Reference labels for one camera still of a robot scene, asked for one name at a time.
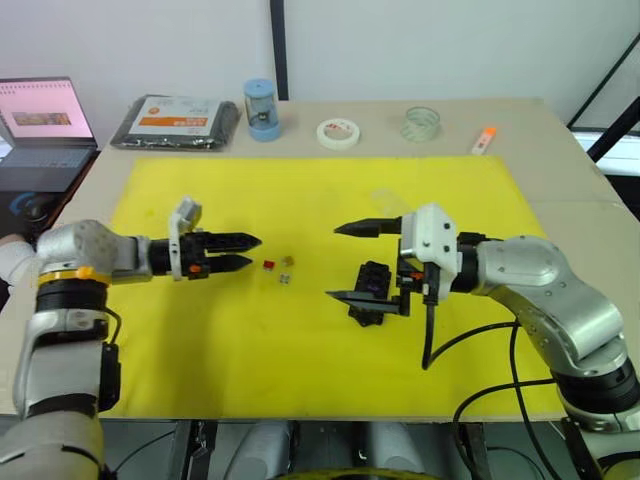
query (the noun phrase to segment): black pole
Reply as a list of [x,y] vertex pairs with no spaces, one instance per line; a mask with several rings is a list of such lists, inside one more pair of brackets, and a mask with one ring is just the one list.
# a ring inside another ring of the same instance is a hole
[[615,122],[607,129],[606,132],[594,143],[587,151],[587,155],[591,160],[597,162],[613,147],[618,140],[625,136],[640,122],[640,97],[631,102],[631,105],[620,115]]
[[604,78],[602,79],[602,81],[598,84],[598,86],[596,87],[596,89],[593,91],[593,93],[591,95],[589,95],[589,98],[587,98],[587,101],[584,102],[584,104],[582,105],[582,107],[580,107],[580,110],[578,110],[578,112],[573,116],[573,118],[571,120],[569,120],[569,123],[567,123],[567,128],[571,128],[573,127],[573,124],[576,123],[576,121],[580,118],[580,116],[584,113],[584,111],[589,108],[589,105],[591,105],[591,102],[593,102],[593,99],[596,98],[598,96],[598,94],[600,93],[600,91],[604,88],[604,86],[606,85],[606,83],[609,81],[609,79],[611,77],[613,77],[613,74],[616,73],[616,71],[618,70],[618,68],[620,68],[620,65],[622,65],[622,63],[627,59],[627,57],[629,56],[629,54],[631,53],[631,51],[636,48],[636,45],[638,44],[638,42],[640,42],[640,33],[638,33],[638,35],[636,35],[636,38],[634,38],[631,41],[631,44],[629,45],[629,47],[624,51],[624,53],[622,54],[622,56],[618,59],[618,61],[613,65],[613,67],[611,67],[611,70],[609,70],[609,72],[604,76]]
[[289,78],[287,76],[287,38],[284,32],[284,0],[270,0],[271,35],[273,57],[276,64],[278,99],[289,100]]

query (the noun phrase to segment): laptop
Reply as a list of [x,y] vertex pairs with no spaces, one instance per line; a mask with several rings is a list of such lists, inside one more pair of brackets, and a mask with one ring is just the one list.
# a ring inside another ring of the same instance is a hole
[[2,192],[64,192],[98,145],[68,77],[0,79]]

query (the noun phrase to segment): orange label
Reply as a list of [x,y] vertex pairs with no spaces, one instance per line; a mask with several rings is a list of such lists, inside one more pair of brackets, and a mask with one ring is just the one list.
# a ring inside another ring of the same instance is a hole
[[207,117],[142,117],[142,127],[204,127]]

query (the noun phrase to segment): blue cylinder container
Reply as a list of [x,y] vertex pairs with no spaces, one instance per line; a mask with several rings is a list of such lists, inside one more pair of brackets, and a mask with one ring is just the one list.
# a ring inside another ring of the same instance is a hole
[[275,88],[271,80],[255,78],[244,84],[249,134],[259,142],[270,142],[280,136],[274,95]]

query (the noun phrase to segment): white tape roll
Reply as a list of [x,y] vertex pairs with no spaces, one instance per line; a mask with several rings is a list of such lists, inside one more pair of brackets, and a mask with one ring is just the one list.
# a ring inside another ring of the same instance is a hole
[[360,128],[351,120],[332,118],[325,120],[316,129],[320,145],[331,150],[346,150],[360,139]]

